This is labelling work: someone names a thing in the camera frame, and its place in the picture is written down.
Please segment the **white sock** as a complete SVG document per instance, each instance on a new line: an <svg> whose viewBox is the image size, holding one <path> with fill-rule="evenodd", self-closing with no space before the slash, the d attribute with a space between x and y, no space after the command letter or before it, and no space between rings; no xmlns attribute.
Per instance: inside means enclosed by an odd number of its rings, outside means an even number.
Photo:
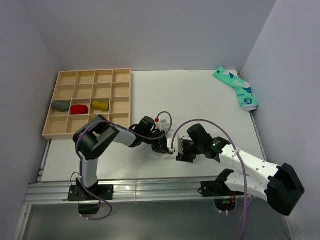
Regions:
<svg viewBox="0 0 320 240"><path fill-rule="evenodd" d="M172 126L171 126L168 134L166 135L166 146L167 146L167 139L169 139L169 138L172 138L172 139L173 139L173 136L174 136L174 134L175 134L178 126L179 126L179 124L178 124L178 125L176 125L176 124L174 124L174 123L172 124ZM182 137L183 137L183 136L181 135L181 129L180 129L180 130L178 131L178 133L175 135L175 138L182 138ZM180 153L178 153L178 154L171 153L170 156L176 160L179 154L180 154Z"/></svg>

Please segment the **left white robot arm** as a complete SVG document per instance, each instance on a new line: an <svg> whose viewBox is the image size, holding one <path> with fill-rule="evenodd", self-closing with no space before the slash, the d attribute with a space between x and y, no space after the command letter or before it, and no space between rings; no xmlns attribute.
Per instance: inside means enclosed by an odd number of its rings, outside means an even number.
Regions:
<svg viewBox="0 0 320 240"><path fill-rule="evenodd" d="M151 117L145 116L138 124L125 128L98 115L78 130L73 136L73 142L81 161L78 177L81 184L79 194L86 200L96 197L98 159L113 142L129 148L136 148L145 143L151 145L151 149L156 153L170 154L167 147L167 133L156 129L155 123Z"/></svg>

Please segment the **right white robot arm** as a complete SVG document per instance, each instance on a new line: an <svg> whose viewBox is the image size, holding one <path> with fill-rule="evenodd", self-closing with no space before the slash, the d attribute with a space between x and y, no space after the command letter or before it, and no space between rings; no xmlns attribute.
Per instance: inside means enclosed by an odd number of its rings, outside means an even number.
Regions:
<svg viewBox="0 0 320 240"><path fill-rule="evenodd" d="M295 169L259 159L232 145L230 140L211 137L201 124L187 130L190 139L177 140L176 159L193 163L197 156L228 165L214 181L203 181L199 189L203 197L241 196L248 194L266 201L283 216L289 216L305 188Z"/></svg>

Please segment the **yellow sock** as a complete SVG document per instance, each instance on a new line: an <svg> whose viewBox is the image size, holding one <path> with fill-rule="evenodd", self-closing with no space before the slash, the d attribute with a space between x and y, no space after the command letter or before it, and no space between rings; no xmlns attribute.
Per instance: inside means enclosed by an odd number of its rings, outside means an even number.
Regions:
<svg viewBox="0 0 320 240"><path fill-rule="evenodd" d="M107 112L109 110L109 102L100 102L100 101L94 100L91 103L91 107L93 110L96 110L96 111Z"/></svg>

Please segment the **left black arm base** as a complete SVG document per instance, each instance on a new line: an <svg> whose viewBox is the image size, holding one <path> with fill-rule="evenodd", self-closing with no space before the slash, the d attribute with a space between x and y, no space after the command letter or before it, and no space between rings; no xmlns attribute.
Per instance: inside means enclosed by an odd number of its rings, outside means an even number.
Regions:
<svg viewBox="0 0 320 240"><path fill-rule="evenodd" d="M112 200L114 186L112 184L99 185L96 183L88 190L97 197L106 201ZM87 193L80 182L71 185L67 197L68 202L78 202L78 212L81 215L95 215L100 210L101 201L99 203L85 203L87 201L97 201L98 199Z"/></svg>

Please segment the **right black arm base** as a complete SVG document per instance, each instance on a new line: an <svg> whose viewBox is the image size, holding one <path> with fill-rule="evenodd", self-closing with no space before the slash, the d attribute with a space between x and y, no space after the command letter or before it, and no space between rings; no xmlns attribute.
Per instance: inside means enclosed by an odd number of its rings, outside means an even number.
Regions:
<svg viewBox="0 0 320 240"><path fill-rule="evenodd" d="M231 191L224 183L213 181L202 181L197 190L204 198L213 197L214 204L219 211L230 212L236 209L236 197L243 196L244 193Z"/></svg>

